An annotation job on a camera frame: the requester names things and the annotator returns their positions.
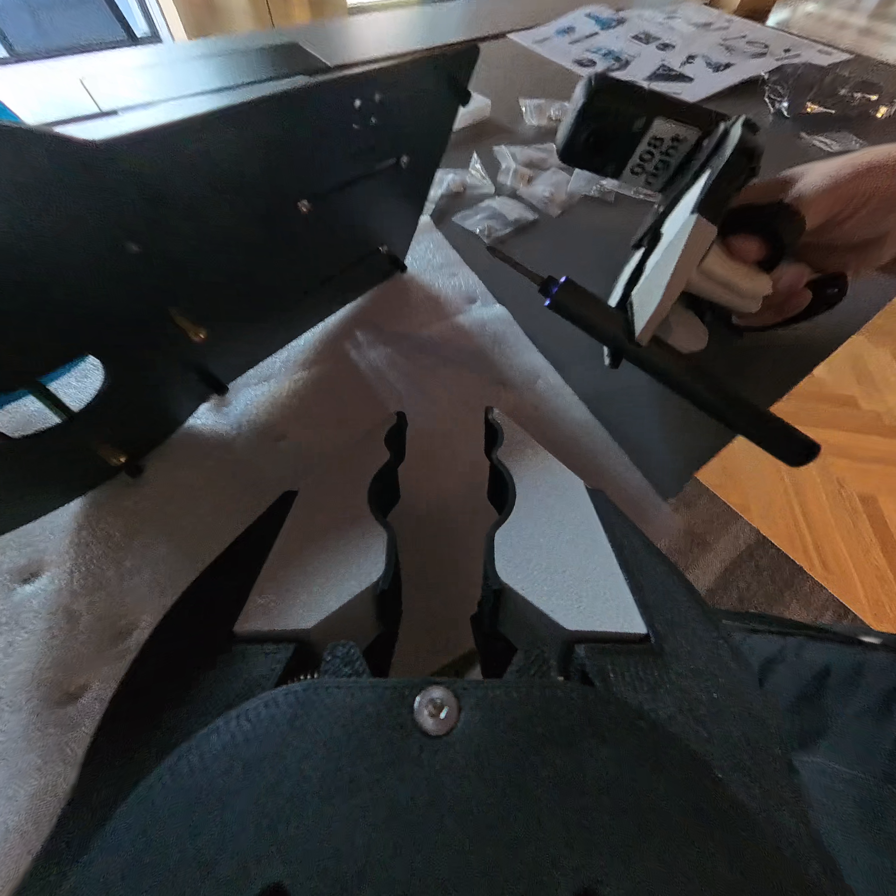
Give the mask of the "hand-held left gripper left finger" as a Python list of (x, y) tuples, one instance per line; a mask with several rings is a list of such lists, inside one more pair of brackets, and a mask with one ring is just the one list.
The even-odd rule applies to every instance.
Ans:
[(253, 643), (294, 644), (306, 667), (352, 642), (387, 677), (401, 618), (397, 537), (408, 419), (399, 411), (305, 474), (234, 628)]

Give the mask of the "printed instruction sheet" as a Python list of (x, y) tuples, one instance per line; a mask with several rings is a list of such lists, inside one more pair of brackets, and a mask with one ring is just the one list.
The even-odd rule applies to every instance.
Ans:
[(606, 73), (698, 102), (789, 63), (826, 67), (851, 54), (693, 2), (582, 6), (510, 39), (585, 76)]

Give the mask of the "person's right hand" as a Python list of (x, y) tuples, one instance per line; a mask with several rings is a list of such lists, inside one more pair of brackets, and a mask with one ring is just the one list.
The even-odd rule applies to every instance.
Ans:
[(793, 207), (805, 231), (771, 273), (773, 290), (761, 308), (733, 318), (740, 328), (768, 328), (798, 316), (812, 301), (809, 282), (823, 274), (894, 274), (893, 143), (790, 168), (748, 185), (733, 205), (769, 203)]

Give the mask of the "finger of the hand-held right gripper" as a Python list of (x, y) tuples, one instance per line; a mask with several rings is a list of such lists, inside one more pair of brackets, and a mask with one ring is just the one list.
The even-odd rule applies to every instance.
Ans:
[(666, 320), (715, 240), (716, 227), (696, 211), (654, 220), (635, 242), (609, 298), (633, 340), (646, 345)]
[(678, 210), (689, 214), (708, 203), (709, 220), (718, 224), (727, 203), (746, 183), (747, 119), (729, 118), (707, 132), (678, 165), (636, 234), (633, 251), (653, 251), (664, 224)]

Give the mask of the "pile of small screw bags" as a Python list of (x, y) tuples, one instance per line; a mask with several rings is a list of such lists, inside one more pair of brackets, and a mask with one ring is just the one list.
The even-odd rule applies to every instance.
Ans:
[(507, 144), (491, 149), (497, 173), (491, 176), (482, 157), (472, 152), (464, 167), (439, 168), (434, 174), (422, 218), (461, 199), (476, 200), (454, 222), (492, 244), (538, 220), (556, 218), (583, 199), (612, 203), (624, 193), (615, 181), (558, 159), (554, 142)]

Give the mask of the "white foam sheet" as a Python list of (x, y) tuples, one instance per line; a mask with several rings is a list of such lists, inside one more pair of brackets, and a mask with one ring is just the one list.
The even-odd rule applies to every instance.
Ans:
[(130, 662), (194, 579), (283, 493), (397, 410), (497, 406), (654, 542), (677, 518), (447, 239), (265, 359), (116, 478), (2, 536), (2, 894), (73, 788)]

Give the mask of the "black metal robot chassis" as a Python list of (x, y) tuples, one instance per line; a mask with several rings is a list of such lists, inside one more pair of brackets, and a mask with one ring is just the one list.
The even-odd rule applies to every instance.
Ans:
[(399, 271), (480, 39), (67, 128), (2, 122), (2, 401), (95, 358), (82, 409), (2, 435), (2, 533), (141, 462), (213, 395)]

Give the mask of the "window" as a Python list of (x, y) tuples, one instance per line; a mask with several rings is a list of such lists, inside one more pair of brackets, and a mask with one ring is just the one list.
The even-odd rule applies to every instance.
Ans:
[(150, 1), (2, 1), (1, 63), (25, 63), (173, 40)]

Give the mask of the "person's dark pants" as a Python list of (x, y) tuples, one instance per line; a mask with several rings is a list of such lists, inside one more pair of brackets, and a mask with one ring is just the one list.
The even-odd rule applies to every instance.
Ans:
[(812, 821), (847, 884), (893, 895), (894, 636), (762, 613), (720, 620), (778, 702)]

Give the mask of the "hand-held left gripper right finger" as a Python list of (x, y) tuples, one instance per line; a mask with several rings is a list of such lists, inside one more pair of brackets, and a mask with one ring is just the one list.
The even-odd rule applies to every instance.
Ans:
[(558, 678), (578, 647), (641, 648), (649, 629), (585, 484), (508, 416), (485, 413), (487, 532), (475, 611), (481, 674), (534, 657)]

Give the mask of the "dark grey desk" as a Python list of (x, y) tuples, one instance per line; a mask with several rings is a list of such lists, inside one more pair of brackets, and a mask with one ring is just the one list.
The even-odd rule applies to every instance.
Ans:
[[(567, 100), (580, 78), (504, 39), (480, 51), (471, 87), (492, 118), (454, 136), (447, 157), (484, 151), (524, 131), (517, 98)], [(793, 126), (772, 123), (757, 86), (733, 88), (711, 106), (756, 117), (767, 149), (763, 173), (809, 161)], [(512, 236), (506, 250), (541, 274), (569, 274), (607, 297), (649, 205), (627, 197), (584, 200)], [(647, 375), (604, 366), (602, 349), (541, 304), (534, 286), (487, 253), (443, 207), (422, 222), (409, 276), (359, 298), (312, 331), (315, 378), (307, 385), (347, 438), (404, 410), (408, 464), (454, 484), (480, 414), (496, 406), (587, 485), (620, 492), (638, 509), (677, 495), (733, 437)], [(831, 314), (788, 330), (744, 337), (713, 331), (700, 364), (766, 407), (809, 375), (884, 308), (894, 278), (854, 283)]]

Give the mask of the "black electric screwdriver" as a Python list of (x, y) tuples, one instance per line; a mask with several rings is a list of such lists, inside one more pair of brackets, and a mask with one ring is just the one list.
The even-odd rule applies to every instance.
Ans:
[(635, 342), (621, 313), (574, 280), (542, 277), (495, 245), (488, 245), (487, 252), (534, 284), (552, 313), (734, 434), (791, 468), (804, 467), (818, 458), (822, 447), (809, 435), (723, 386), (680, 352), (663, 343), (643, 346)]

